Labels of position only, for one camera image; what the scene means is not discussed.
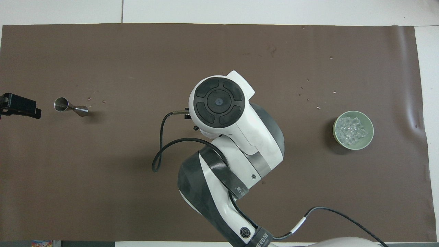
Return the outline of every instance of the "white cable sleeve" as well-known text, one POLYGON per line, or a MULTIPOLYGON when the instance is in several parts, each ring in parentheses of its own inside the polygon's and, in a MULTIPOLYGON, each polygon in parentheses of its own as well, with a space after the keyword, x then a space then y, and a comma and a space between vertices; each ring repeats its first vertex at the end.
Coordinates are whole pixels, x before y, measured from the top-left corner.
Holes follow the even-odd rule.
POLYGON ((291 233, 295 233, 299 227, 305 222, 306 217, 302 217, 302 219, 299 221, 299 223, 297 223, 297 225, 295 227, 293 227, 293 229, 291 229, 291 233))

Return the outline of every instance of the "black button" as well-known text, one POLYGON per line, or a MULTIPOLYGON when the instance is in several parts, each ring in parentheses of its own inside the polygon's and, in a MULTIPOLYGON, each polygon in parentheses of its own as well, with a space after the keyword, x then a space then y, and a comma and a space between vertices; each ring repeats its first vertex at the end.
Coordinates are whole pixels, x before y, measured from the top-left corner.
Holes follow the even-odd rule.
POLYGON ((232 93, 233 98, 236 101, 242 100, 242 94, 241 94, 240 88, 236 83, 226 80, 224 82, 224 87, 227 88, 230 91, 230 93, 232 93))
POLYGON ((200 114, 201 118, 207 121, 208 123, 212 124, 213 121, 215 120, 215 116, 207 111, 206 106, 204 105, 203 102, 197 103, 197 111, 200 114))
POLYGON ((240 113, 241 113, 241 107, 234 105, 229 113, 219 117, 219 123, 220 124, 234 123, 238 120, 240 113))
POLYGON ((220 81, 215 78, 210 78, 205 81, 203 81, 196 90, 196 95, 198 97, 204 98, 206 97, 206 94, 212 89, 218 87, 220 84, 220 81))
POLYGON ((231 104, 232 99, 224 90, 215 90, 207 96, 207 107, 214 113, 225 113, 231 104))

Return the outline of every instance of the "metal jigger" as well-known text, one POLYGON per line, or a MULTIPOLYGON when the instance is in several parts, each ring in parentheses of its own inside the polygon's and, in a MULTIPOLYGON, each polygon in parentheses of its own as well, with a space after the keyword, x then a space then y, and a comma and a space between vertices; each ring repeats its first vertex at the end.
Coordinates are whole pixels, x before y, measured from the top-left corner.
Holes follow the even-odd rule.
POLYGON ((73 110, 79 116, 87 116, 87 114, 88 114, 88 108, 86 106, 83 106, 83 105, 74 106, 72 103, 70 103, 64 97, 57 98, 55 100, 54 108, 55 108, 55 110, 57 110, 59 112, 65 112, 65 111, 73 110))

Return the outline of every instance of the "black cable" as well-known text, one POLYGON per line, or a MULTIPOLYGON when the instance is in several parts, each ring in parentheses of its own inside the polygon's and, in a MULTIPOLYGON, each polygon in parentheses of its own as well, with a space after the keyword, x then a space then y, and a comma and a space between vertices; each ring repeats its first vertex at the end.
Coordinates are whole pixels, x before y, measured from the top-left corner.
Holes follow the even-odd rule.
POLYGON ((162 152, 165 151, 168 147, 170 147, 170 146, 172 146, 172 145, 174 145, 174 144, 176 144, 176 143, 179 143, 179 142, 199 142, 199 143, 202 143, 202 144, 204 144, 204 145, 207 145, 207 146, 209 146, 210 148, 212 148, 213 150, 215 150, 215 151, 218 153, 218 155, 221 157, 221 159, 222 159, 223 162, 226 164, 226 166, 229 166, 229 163, 227 162, 227 159, 226 159, 226 157, 224 156, 223 152, 221 152, 221 150, 219 150, 219 149, 218 149, 215 145, 213 145, 212 143, 210 143, 210 142, 208 142, 208 141, 205 141, 205 140, 203 140, 203 139, 198 139, 198 138, 180 138, 180 139, 173 140, 172 142, 166 144, 164 147, 162 147, 162 148, 159 150, 159 152, 157 152, 157 154, 156 154, 155 157, 154 157, 154 160, 152 161, 152 170, 153 170, 154 172, 157 172, 157 171, 158 171, 158 168, 159 168, 159 167, 156 167, 156 166, 155 166, 155 163, 157 162, 157 159, 161 156, 162 152))
POLYGON ((280 237, 273 237, 273 240, 276 240, 276 241, 284 240, 284 239, 288 238, 291 235, 293 235, 293 233, 292 232, 288 232, 287 234, 282 235, 280 237))
POLYGON ((244 212, 241 211, 241 209, 236 204, 235 199, 233 198, 232 193, 230 193, 230 192, 229 192, 229 198, 230 198, 230 201, 232 201, 233 207, 235 207, 236 211, 238 211, 238 213, 244 219, 246 219, 255 229, 257 229, 259 226, 252 219, 250 219, 246 214, 244 214, 244 212))
MULTIPOLYGON (((340 216, 343 216, 344 218, 346 218, 347 220, 351 221, 352 223, 354 223, 355 225, 357 225, 358 227, 360 227, 363 231, 367 232, 370 236, 372 236, 375 240, 377 240, 381 245, 383 245, 383 247, 388 247, 381 239, 379 239, 377 236, 375 236, 373 233, 371 233, 369 230, 367 230, 364 226, 362 226, 360 223, 356 222, 355 220, 351 219, 349 216, 340 213, 334 209, 330 209, 328 207, 313 207, 311 209, 308 210, 308 212, 306 212, 306 214, 303 217, 307 217, 312 211, 317 210, 317 209, 323 209, 323 210, 328 210, 331 211, 333 213, 336 213, 340 216)), ((280 237, 274 237, 274 240, 283 240, 286 239, 287 237, 293 235, 292 232, 288 232, 287 234, 280 236, 280 237)))
MULTIPOLYGON (((166 114, 166 116, 163 118, 162 124, 160 125, 160 149, 162 149, 162 145, 163 145, 163 126, 165 125, 165 121, 166 119, 170 116, 173 115, 173 112, 170 112, 168 114, 166 114)), ((158 158, 158 164, 157 167, 154 167, 154 163, 152 165, 152 170, 154 172, 157 172, 160 169, 160 165, 162 164, 162 153, 160 153, 160 156, 158 158)))
POLYGON ((373 233, 371 233, 369 230, 367 230, 364 226, 362 226, 360 223, 356 222, 355 220, 351 219, 349 216, 340 213, 334 209, 330 209, 328 207, 313 207, 310 210, 308 210, 308 212, 306 212, 306 214, 303 217, 308 216, 312 211, 317 210, 317 209, 323 209, 323 210, 328 210, 331 211, 333 213, 336 213, 340 216, 343 216, 345 219, 351 221, 352 223, 354 223, 355 225, 357 225, 358 227, 360 227, 363 231, 367 232, 371 237, 373 237, 374 239, 376 239, 378 242, 380 242, 381 245, 383 245, 384 247, 388 247, 381 239, 379 239, 377 236, 375 236, 373 233))

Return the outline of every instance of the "table surface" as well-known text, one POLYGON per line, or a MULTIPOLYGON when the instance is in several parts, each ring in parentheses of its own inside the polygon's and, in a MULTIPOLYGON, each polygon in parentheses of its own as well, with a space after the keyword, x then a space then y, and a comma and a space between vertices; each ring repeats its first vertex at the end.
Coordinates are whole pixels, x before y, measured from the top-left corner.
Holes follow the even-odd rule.
POLYGON ((439 210, 439 2, 426 1, 186 1, 0 2, 0 25, 72 23, 220 23, 291 25, 412 25, 415 27, 435 211, 439 210), (212 10, 223 15, 212 15, 212 10))

